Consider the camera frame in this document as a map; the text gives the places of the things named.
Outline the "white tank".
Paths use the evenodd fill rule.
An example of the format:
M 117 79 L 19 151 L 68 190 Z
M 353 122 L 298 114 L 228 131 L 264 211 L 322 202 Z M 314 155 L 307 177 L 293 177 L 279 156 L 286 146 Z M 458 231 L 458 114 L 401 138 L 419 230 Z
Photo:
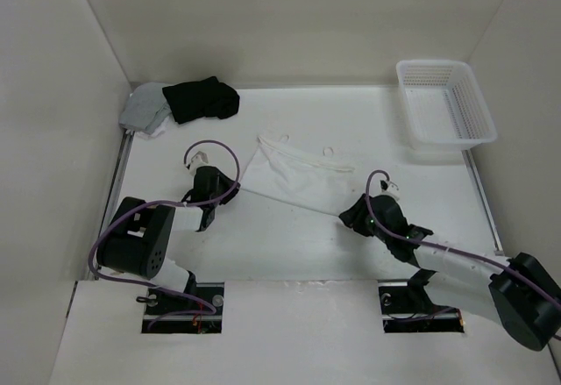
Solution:
M 171 116 L 167 115 L 164 118 L 159 118 L 158 120 L 152 121 L 152 123 L 147 126 L 146 131 L 133 131 L 131 129 L 125 129 L 124 133 L 126 135 L 137 136 L 145 140 L 155 139 L 167 130 L 167 125 L 169 124 L 170 120 Z
M 258 137 L 242 190 L 306 210 L 338 215 L 359 195 L 355 167 Z

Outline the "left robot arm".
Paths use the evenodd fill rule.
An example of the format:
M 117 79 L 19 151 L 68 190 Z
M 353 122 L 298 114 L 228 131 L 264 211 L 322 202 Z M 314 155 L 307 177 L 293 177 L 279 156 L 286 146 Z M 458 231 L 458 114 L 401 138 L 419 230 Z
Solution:
M 238 193 L 238 180 L 203 165 L 195 170 L 193 186 L 179 202 L 126 197 L 89 252 L 90 272 L 107 281 L 138 284 L 166 294 L 168 305 L 177 313 L 190 312 L 196 303 L 213 310 L 197 296 L 195 275 L 169 259 L 167 249 L 178 216 L 183 217 L 185 230 L 206 231 L 217 207 Z

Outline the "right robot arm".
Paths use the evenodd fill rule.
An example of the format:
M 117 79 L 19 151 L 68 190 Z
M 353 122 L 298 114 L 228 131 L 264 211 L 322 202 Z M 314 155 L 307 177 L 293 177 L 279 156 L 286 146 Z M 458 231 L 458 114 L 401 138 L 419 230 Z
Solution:
M 495 322 L 521 346 L 542 351 L 560 329 L 560 287 L 537 258 L 487 257 L 428 240 L 387 195 L 362 195 L 339 214 L 343 224 L 379 239 L 400 262 L 416 267 L 406 297 L 415 310 L 465 310 Z

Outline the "white folded tank top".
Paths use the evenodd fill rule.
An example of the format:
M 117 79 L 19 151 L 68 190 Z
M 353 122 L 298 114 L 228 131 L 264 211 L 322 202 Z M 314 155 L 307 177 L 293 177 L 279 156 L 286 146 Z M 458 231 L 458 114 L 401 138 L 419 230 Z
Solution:
M 169 124 L 170 120 L 171 116 L 167 115 L 164 118 L 159 118 L 158 120 L 152 121 L 152 123 L 147 126 L 146 131 L 133 131 L 131 129 L 125 129 L 124 133 L 126 135 L 137 136 L 145 140 L 155 139 L 167 130 L 167 125 Z

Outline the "black folded tank top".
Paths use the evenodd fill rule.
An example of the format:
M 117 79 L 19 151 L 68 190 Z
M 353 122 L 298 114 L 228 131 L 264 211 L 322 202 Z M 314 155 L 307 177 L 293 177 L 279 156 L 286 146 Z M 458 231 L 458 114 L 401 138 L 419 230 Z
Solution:
M 162 89 L 174 121 L 184 125 L 199 118 L 226 119 L 239 111 L 238 92 L 215 76 Z

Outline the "grey folded tank top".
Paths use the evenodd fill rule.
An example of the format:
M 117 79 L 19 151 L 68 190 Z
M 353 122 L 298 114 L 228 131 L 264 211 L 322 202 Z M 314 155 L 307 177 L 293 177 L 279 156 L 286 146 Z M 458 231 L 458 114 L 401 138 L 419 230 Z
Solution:
M 162 82 L 147 82 L 135 88 L 119 116 L 119 125 L 133 131 L 146 131 L 152 121 L 171 115 L 163 94 L 166 86 Z

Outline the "white plastic basket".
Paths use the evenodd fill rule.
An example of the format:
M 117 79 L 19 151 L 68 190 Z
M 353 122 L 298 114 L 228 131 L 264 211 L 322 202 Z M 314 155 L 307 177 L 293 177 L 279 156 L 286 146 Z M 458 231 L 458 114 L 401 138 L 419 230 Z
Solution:
M 395 66 L 411 146 L 464 152 L 498 138 L 472 68 L 462 61 L 407 60 Z

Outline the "left metal table rail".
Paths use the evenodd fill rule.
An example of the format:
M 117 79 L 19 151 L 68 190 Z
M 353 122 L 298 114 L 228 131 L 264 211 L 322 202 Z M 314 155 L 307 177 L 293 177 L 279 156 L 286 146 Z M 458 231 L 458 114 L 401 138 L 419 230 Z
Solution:
M 109 193 L 107 200 L 103 209 L 103 217 L 97 233 L 100 236 L 104 230 L 109 226 L 110 221 L 113 217 L 114 211 L 117 207 L 117 200 L 122 188 L 122 183 L 124 179 L 124 172 L 128 163 L 131 146 L 133 142 L 133 136 L 130 133 L 123 132 L 115 167 L 113 169 Z

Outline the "metal table rail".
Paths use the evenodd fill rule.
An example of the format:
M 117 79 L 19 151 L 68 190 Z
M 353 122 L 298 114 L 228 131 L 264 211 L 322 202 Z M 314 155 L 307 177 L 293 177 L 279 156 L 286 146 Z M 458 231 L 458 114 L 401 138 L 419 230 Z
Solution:
M 124 172 L 128 163 L 131 146 L 133 142 L 133 136 L 130 133 L 123 132 L 115 167 L 113 169 L 109 193 L 107 200 L 103 209 L 103 217 L 97 233 L 100 236 L 104 230 L 109 226 L 110 221 L 113 217 L 114 211 L 117 207 L 117 200 L 122 188 L 122 183 L 124 179 Z
M 508 265 L 490 204 L 483 189 L 479 171 L 471 151 L 461 151 L 459 196 L 462 216 L 467 216 L 461 228 L 460 248 L 476 254 L 475 260 L 498 274 Z

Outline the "right metal table rail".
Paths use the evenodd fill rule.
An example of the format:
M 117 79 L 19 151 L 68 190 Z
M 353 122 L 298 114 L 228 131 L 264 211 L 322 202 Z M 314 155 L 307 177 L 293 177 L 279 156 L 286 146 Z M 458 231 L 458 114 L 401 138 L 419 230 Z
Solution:
M 461 151 L 459 196 L 462 216 L 467 216 L 461 228 L 460 248 L 476 254 L 475 260 L 498 274 L 508 265 L 490 204 L 483 189 L 479 171 L 471 151 Z

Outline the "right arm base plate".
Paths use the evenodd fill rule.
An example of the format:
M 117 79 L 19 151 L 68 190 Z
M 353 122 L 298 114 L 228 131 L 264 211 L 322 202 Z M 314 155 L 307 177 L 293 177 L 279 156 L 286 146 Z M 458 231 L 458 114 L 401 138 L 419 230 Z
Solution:
M 434 304 L 405 281 L 379 282 L 378 293 L 385 333 L 465 332 L 458 309 Z

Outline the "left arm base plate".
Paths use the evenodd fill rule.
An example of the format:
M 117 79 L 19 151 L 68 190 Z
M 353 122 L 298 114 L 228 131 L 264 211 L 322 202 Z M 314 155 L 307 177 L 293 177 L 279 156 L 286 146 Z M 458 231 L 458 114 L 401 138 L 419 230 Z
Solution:
M 198 283 L 188 289 L 199 301 L 148 289 L 136 302 L 143 306 L 144 334 L 220 334 L 223 326 L 223 283 Z

